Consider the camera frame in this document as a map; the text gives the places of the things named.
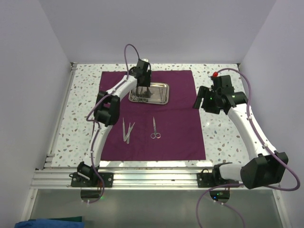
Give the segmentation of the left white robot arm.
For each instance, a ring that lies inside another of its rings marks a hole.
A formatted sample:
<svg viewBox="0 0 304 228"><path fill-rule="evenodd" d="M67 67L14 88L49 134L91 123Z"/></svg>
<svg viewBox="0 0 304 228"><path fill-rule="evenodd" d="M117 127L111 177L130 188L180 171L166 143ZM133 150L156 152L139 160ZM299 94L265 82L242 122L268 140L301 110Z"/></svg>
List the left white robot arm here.
<svg viewBox="0 0 304 228"><path fill-rule="evenodd" d="M93 128L90 155L77 167L77 176L87 186L92 187L102 181L97 170L105 141L119 120L121 100L138 86L149 87L151 72L150 63L139 59L137 65L128 69L126 75L113 88L99 91L96 104L86 118L87 121L93 122L93 126L97 126Z"/></svg>

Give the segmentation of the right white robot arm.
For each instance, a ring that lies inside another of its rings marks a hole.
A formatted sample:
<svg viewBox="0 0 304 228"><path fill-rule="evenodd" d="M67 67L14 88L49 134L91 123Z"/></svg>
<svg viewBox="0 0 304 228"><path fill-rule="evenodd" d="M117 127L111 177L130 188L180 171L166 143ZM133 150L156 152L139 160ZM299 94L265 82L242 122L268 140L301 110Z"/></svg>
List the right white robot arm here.
<svg viewBox="0 0 304 228"><path fill-rule="evenodd" d="M223 111L236 126L249 162L244 166L231 162L216 164L211 173L201 173L202 179L219 187L242 182L248 189L278 184L288 163L286 153L278 152L259 126L252 128L256 120L248 98L243 92L235 92L229 75L212 76L211 80L211 87L200 86L193 107L212 114Z"/></svg>

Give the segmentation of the steel instrument tray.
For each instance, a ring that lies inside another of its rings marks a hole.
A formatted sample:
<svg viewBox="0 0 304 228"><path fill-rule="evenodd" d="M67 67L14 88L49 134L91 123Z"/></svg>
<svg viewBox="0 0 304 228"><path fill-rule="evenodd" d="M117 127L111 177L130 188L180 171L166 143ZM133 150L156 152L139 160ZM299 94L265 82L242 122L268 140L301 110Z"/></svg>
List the steel instrument tray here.
<svg viewBox="0 0 304 228"><path fill-rule="evenodd" d="M131 91L139 94L142 86L139 86ZM170 87L166 83L151 82L149 86L152 96L148 98L146 104L165 105L169 101Z"/></svg>

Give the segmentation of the purple surgical cloth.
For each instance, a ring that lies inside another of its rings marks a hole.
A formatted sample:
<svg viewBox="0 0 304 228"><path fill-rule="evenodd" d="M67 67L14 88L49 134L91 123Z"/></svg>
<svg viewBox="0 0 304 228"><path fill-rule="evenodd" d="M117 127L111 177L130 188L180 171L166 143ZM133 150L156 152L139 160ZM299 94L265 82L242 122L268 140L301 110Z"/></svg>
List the purple surgical cloth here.
<svg viewBox="0 0 304 228"><path fill-rule="evenodd" d="M121 100L120 118L110 131L101 159L103 161L182 161L205 160L200 113L192 108L197 97L190 70L153 71L152 81L170 87L165 105L141 104ZM160 139L152 139L152 118ZM130 143L123 141L123 118L126 132L134 127Z"/></svg>

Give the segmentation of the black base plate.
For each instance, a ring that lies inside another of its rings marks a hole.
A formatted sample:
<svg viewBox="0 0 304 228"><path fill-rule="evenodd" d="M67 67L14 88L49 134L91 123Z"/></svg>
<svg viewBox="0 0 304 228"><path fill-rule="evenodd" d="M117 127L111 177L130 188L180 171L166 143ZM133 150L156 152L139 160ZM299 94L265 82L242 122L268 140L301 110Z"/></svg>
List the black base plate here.
<svg viewBox="0 0 304 228"><path fill-rule="evenodd" d="M102 185L101 180L97 177L97 180L91 181L84 177L79 176L76 172L71 173L69 177L71 180L71 187L76 188L90 188L90 187L102 187L111 188L113 186L114 174L111 172L100 172L99 175L102 177L104 181L104 185Z"/></svg>
<svg viewBox="0 0 304 228"><path fill-rule="evenodd" d="M203 169L197 173L197 184L199 188L212 188L226 184L239 184L239 182L221 178L218 171Z"/></svg>

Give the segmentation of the steel scissors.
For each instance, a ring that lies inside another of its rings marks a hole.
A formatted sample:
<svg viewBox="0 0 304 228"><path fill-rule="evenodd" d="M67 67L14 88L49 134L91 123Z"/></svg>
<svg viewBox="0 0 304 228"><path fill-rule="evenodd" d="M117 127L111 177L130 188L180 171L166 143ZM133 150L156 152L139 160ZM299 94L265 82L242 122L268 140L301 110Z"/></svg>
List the steel scissors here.
<svg viewBox="0 0 304 228"><path fill-rule="evenodd" d="M156 121L155 118L152 118L152 123L153 123L153 133L151 134L151 138L152 139L160 139L161 138L161 134L159 132L157 132L156 129Z"/></svg>

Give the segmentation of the steel scalpel handle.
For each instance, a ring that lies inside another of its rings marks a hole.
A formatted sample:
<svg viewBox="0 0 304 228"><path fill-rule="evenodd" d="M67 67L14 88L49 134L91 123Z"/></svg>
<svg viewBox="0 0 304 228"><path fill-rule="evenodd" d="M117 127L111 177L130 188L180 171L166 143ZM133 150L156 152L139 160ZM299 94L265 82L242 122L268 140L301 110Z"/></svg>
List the steel scalpel handle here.
<svg viewBox="0 0 304 228"><path fill-rule="evenodd" d="M129 144L130 143L130 134L132 131L132 127L131 127L131 123L129 123L129 127L128 127L128 133L127 133L127 137L126 137L126 143Z"/></svg>
<svg viewBox="0 0 304 228"><path fill-rule="evenodd" d="M129 125L128 131L126 132L125 123L123 122L123 141L124 142L126 142L129 139L131 131L134 127L134 124L135 123L133 123L132 125Z"/></svg>
<svg viewBox="0 0 304 228"><path fill-rule="evenodd" d="M127 140L126 132L125 132L125 122L123 118L123 141L125 142Z"/></svg>

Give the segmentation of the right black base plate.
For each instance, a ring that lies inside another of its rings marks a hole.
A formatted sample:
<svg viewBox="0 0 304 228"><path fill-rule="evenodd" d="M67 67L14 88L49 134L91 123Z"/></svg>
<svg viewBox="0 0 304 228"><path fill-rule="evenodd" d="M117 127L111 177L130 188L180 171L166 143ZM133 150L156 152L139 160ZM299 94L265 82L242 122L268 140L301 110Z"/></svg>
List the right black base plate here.
<svg viewBox="0 0 304 228"><path fill-rule="evenodd" d="M221 178L218 171L203 169L197 173L197 184L199 188L212 188L226 184L239 184L239 182Z"/></svg>

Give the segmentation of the green cloth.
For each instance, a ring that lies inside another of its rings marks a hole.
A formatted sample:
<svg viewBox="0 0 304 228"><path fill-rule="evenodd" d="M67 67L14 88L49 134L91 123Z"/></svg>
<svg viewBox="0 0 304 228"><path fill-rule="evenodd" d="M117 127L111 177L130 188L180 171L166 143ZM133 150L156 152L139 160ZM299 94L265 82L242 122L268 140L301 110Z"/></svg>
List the green cloth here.
<svg viewBox="0 0 304 228"><path fill-rule="evenodd" d="M35 219L29 219L29 221L34 220L57 220L57 221L69 221L69 222L82 222L83 217L82 216L76 216L76 217L63 217L63 218L35 218Z"/></svg>

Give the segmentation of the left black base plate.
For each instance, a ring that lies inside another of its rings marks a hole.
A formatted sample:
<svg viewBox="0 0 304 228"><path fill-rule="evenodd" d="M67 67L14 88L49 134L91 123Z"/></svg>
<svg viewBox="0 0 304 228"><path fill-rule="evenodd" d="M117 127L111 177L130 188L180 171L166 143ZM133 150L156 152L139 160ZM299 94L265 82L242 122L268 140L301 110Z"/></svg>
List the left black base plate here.
<svg viewBox="0 0 304 228"><path fill-rule="evenodd" d="M102 185L101 180L97 177L97 180L91 181L84 177L79 176L76 172L71 173L69 177L71 180L71 187L76 188L90 188L90 187L102 187L111 188L113 186L114 174L111 172L100 172L99 175L102 177L104 181L104 185Z"/></svg>

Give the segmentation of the blue cloth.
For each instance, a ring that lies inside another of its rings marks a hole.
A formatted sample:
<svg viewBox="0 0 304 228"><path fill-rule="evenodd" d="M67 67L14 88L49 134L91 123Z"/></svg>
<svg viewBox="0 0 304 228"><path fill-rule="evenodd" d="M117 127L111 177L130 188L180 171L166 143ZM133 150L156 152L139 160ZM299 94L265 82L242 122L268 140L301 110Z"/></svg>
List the blue cloth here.
<svg viewBox="0 0 304 228"><path fill-rule="evenodd" d="M83 222L37 219L16 223L15 228L84 228Z"/></svg>

